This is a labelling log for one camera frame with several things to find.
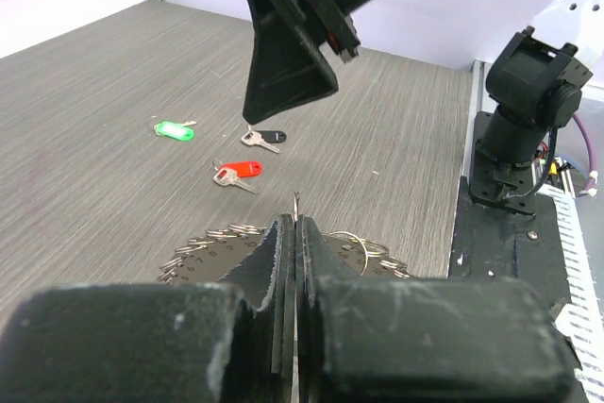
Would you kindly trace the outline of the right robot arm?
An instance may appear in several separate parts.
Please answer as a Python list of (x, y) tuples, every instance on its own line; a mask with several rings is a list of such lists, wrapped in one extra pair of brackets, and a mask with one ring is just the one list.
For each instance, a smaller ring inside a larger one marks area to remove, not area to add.
[[(246, 0), (254, 48), (243, 104), (251, 125), (329, 97), (337, 76), (321, 52), (358, 54), (352, 14), (371, 0)], [(603, 0), (553, 0), (513, 35), (485, 79), (496, 109), (472, 146), (469, 191), (482, 205), (530, 215), (530, 165), (578, 110), (603, 53)]]

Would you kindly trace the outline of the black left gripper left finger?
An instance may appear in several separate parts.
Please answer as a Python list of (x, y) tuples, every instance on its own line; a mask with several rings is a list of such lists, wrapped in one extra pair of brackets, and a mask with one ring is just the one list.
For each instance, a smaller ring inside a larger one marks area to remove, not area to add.
[(1, 338), (5, 402), (287, 402), (294, 221), (209, 283), (71, 285), (31, 295)]

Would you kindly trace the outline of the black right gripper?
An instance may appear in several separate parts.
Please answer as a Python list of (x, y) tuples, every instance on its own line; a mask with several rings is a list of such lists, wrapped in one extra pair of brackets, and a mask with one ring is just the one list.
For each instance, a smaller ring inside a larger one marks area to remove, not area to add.
[(351, 14), (371, 0), (246, 0), (254, 45), (243, 117), (256, 125), (281, 112), (329, 97), (337, 76), (320, 51), (341, 60), (358, 55)]

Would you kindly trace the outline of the red tagged key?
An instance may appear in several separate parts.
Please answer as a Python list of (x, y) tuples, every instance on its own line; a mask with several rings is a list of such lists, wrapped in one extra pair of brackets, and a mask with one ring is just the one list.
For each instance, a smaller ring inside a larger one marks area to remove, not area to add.
[(258, 190), (246, 180), (260, 176), (263, 167), (257, 161), (238, 161), (222, 163), (218, 160), (212, 161), (215, 174), (213, 182), (221, 187), (237, 187), (249, 193), (257, 194)]

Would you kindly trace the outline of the single silver keyring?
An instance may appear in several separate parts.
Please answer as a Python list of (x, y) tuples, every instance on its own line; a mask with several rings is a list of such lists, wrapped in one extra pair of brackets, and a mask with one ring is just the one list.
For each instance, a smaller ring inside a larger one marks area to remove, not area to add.
[(294, 192), (294, 223), (297, 224), (300, 217), (300, 192)]

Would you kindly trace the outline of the metal disc with keyrings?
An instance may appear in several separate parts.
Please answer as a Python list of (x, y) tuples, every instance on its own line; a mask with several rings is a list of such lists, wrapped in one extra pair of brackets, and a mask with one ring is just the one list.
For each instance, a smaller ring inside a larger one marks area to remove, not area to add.
[[(264, 227), (230, 224), (191, 237), (174, 250), (159, 268), (162, 284), (215, 281), (238, 266), (260, 244)], [(410, 278), (408, 265), (390, 255), (390, 249), (345, 231), (324, 233), (327, 246), (362, 276)]]

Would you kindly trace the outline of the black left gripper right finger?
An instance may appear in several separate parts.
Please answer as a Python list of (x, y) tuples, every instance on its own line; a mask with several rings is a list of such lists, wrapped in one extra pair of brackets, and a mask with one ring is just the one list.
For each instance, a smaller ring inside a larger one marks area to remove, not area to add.
[(363, 277), (296, 223), (303, 402), (570, 402), (566, 341), (517, 279)]

